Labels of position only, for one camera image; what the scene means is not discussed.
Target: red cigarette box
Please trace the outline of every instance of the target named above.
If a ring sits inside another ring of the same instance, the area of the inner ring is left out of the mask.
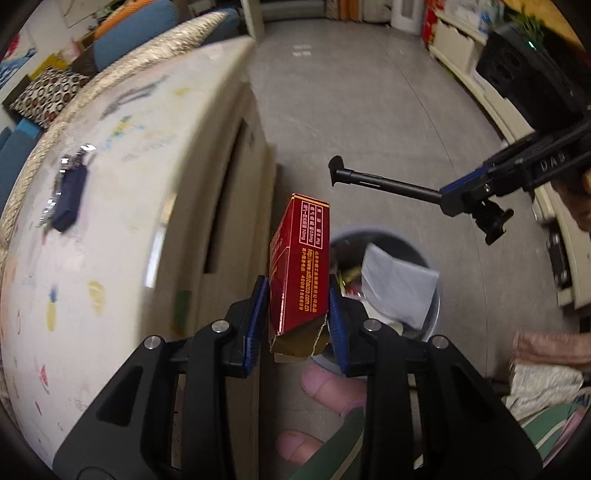
[[[329,205],[292,194],[271,241],[271,352],[322,353],[328,341]]]

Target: floor seam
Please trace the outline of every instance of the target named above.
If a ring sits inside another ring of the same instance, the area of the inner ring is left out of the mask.
[[[453,165],[452,159],[449,156],[449,153],[447,152],[447,148],[445,147],[445,144],[443,143],[443,139],[441,138],[441,135],[439,134],[439,131],[437,130],[437,127],[435,126],[435,123],[431,119],[431,116],[429,115],[429,112],[427,112],[427,109],[423,105],[423,102],[421,101],[421,99],[418,96],[417,92],[415,91],[415,89],[411,85],[410,81],[407,79],[407,77],[404,74],[404,72],[402,71],[402,69],[396,64],[396,62],[394,61],[394,59],[390,56],[390,54],[388,53],[388,51],[385,48],[383,48],[383,47],[381,47],[379,45],[379,42],[375,38],[375,35],[374,35],[374,33],[372,31],[370,31],[370,35],[374,39],[374,42],[376,43],[376,45],[386,54],[386,56],[390,59],[390,61],[392,62],[392,64],[400,72],[400,75],[402,75],[402,78],[405,80],[405,82],[407,83],[408,87],[413,91],[414,96],[416,97],[416,99],[418,100],[418,102],[421,104],[421,107],[423,108],[423,111],[425,112],[425,115],[427,115],[427,118],[431,122],[431,125],[433,126],[433,129],[435,130],[435,133],[437,134],[437,137],[439,138],[439,141],[441,142],[441,146],[443,147],[443,150],[445,151],[447,160],[448,160],[449,164],[451,165],[454,174],[456,176],[459,176],[458,173],[457,173],[457,171],[456,171],[456,168]],[[472,227],[472,236],[474,237],[474,246],[476,247],[476,256],[478,257],[478,266],[480,267],[480,278],[482,280],[482,296],[483,296],[483,299],[484,299],[484,324],[485,324],[485,372],[484,373],[486,375],[488,373],[488,306],[486,305],[486,286],[484,284],[484,273],[482,271],[482,260],[480,258],[480,250],[478,249],[478,239],[476,238],[476,232],[474,231],[474,225],[472,224],[472,220],[470,220],[470,223],[471,223],[470,226]]]

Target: pink slipper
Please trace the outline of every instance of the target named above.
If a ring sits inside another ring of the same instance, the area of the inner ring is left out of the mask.
[[[309,396],[342,417],[354,408],[364,407],[367,401],[364,381],[335,375],[316,364],[302,374],[300,385]]]
[[[277,437],[277,452],[284,460],[301,466],[314,455],[324,443],[307,433],[287,430]]]

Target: patterned pillow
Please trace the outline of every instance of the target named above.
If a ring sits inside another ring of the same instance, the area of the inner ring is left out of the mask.
[[[10,108],[48,129],[88,80],[89,77],[79,73],[48,67],[27,86]]]

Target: gray floor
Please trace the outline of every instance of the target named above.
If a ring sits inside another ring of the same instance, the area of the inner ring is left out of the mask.
[[[310,55],[294,55],[310,46]],[[332,233],[384,225],[414,241],[441,273],[440,331],[486,375],[505,377],[517,329],[576,332],[563,316],[530,200],[499,203],[515,217],[492,246],[467,216],[360,187],[330,186],[328,160],[439,188],[499,150],[501,139],[476,102],[420,41],[383,25],[329,20],[267,24],[252,81],[265,132],[277,145],[278,223],[292,192],[330,203]],[[305,365],[263,356],[261,479],[293,471],[274,450],[283,429],[326,440],[339,419],[300,390]]]

